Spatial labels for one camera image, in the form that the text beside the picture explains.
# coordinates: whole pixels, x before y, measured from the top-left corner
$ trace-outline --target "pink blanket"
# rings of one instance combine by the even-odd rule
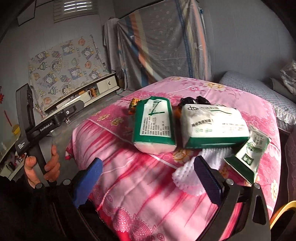
[[[206,194],[195,197],[179,190],[172,173],[199,150],[177,148],[172,153],[148,155],[131,143],[132,118],[127,108],[132,98],[169,98],[176,106],[182,97],[203,96],[212,104],[237,108],[247,124],[270,136],[257,182],[260,183],[271,217],[278,194],[281,149],[271,104],[255,95],[224,85],[184,77],[170,77],[138,90],[99,111],[79,125],[67,147],[80,169],[95,157],[103,161],[103,173],[90,195],[101,219],[121,240],[196,240],[217,206]],[[244,180],[229,166],[221,167],[225,178]],[[228,237],[240,211],[236,205],[221,239]]]

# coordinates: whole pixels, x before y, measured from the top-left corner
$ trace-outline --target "red decoration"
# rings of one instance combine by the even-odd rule
[[[0,86],[0,104],[2,104],[4,94],[1,93],[2,86]]]

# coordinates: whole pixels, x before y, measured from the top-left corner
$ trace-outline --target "window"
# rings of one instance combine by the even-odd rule
[[[55,0],[54,22],[83,15],[98,14],[97,0]]]

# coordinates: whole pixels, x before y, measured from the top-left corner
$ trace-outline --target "lace trim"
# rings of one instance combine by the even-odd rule
[[[282,110],[278,106],[272,105],[274,108],[274,111],[276,113],[276,118],[278,118],[281,121],[284,121],[285,123],[289,125],[296,124],[296,116],[293,116],[292,114],[288,113],[287,111]]]

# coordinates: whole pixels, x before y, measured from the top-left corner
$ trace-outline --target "hand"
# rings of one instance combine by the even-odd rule
[[[36,184],[40,183],[40,180],[38,179],[33,166],[36,164],[36,157],[34,156],[29,156],[25,160],[25,173],[28,177],[28,182],[29,184],[35,188]],[[60,163],[59,163],[59,155],[57,153],[57,147],[52,146],[52,157],[50,161],[44,166],[45,171],[47,173],[44,175],[45,180],[49,180],[50,182],[54,182],[57,180],[59,176],[59,168],[60,168]]]

